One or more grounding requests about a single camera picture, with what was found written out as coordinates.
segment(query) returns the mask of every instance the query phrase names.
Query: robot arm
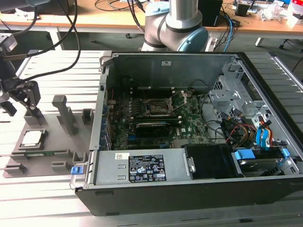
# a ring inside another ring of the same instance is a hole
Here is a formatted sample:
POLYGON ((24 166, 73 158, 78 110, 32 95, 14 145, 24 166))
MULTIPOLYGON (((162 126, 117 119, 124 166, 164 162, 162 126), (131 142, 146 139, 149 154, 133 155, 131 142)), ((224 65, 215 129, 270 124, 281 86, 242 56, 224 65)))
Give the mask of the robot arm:
POLYGON ((145 35, 142 51, 198 52, 208 39, 202 27, 198 0, 155 2, 145 9, 145 35))
MULTIPOLYGON (((32 6, 49 2, 50 0, 0 0, 0 11, 32 6)), ((17 45, 12 34, 0 34, 0 56, 5 56, 17 45)), ((20 102, 27 109, 28 114, 37 116, 39 109, 40 92, 36 81, 22 83, 16 76, 15 68, 10 61, 0 58, 0 106, 10 115, 16 113, 15 107, 9 98, 20 102)))

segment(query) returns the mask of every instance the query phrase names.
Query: blue drive bracket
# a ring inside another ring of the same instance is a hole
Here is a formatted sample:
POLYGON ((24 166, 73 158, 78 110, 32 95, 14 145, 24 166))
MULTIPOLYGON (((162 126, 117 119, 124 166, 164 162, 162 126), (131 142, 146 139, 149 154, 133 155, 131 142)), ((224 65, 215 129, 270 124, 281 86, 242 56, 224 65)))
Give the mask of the blue drive bracket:
POLYGON ((255 159, 254 152, 251 149, 239 149, 235 152, 237 160, 255 159))

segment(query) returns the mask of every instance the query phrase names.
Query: wooden desk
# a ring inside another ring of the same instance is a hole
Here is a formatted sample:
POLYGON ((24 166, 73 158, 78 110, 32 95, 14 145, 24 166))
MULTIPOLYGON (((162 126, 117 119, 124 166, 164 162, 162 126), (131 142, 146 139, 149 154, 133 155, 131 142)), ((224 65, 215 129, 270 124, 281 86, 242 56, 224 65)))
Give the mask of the wooden desk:
MULTIPOLYGON (((106 33, 141 33, 133 21, 129 11, 101 11, 95 8, 96 0, 78 0, 78 20, 77 30, 79 32, 106 32, 106 33)), ((302 39, 303 26, 296 25, 290 27, 286 20, 278 21, 261 21, 256 14, 248 14, 246 17, 238 17, 234 15, 234 10, 227 7, 227 3, 232 0, 224 0, 224 10, 231 18, 241 22, 241 26, 237 29, 236 35, 262 38, 292 38, 302 39)), ((127 3, 116 2, 117 7, 126 7, 127 3)), ((111 9, 106 2, 98 5, 103 9, 111 9)), ((135 8, 136 15, 141 25, 145 24, 144 13, 135 8)), ((28 22, 16 18, 14 15, 1 15, 0 18, 7 22, 11 29, 22 30, 29 25, 28 22)), ((32 30, 48 31, 51 34, 53 42, 57 42, 61 37, 59 32, 65 32, 69 29, 70 23, 65 16, 41 15, 32 30)), ((0 22, 0 29, 7 29, 0 22)), ((226 30, 226 22, 219 20, 217 27, 207 27, 210 39, 208 40, 206 50, 212 51, 215 41, 226 30)), ((256 45, 260 45, 262 38, 259 38, 256 45)))

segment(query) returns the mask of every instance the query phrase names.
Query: motherboard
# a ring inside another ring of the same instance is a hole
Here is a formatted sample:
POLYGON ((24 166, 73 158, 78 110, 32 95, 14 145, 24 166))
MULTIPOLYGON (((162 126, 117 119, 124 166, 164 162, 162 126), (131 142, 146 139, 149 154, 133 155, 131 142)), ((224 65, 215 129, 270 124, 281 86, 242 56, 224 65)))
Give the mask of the motherboard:
POLYGON ((132 90, 108 101, 111 150, 210 143, 200 96, 186 90, 132 90))

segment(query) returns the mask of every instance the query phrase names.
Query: black box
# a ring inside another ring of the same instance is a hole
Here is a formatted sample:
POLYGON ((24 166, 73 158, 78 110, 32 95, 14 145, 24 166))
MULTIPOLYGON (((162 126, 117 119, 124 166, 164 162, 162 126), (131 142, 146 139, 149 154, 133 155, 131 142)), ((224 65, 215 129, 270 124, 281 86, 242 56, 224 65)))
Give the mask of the black box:
MULTIPOLYGON (((70 10, 73 7, 74 0, 60 0, 61 5, 65 8, 65 10, 69 13, 70 10)), ((26 12, 33 12, 33 7, 24 7, 20 8, 20 10, 26 11, 26 12)), ((64 12, 59 7, 56 0, 51 0, 48 3, 41 4, 37 6, 37 11, 39 13, 50 13, 54 15, 64 15, 64 12)))
POLYGON ((215 27, 223 0, 199 0, 198 10, 202 13, 202 26, 215 27))

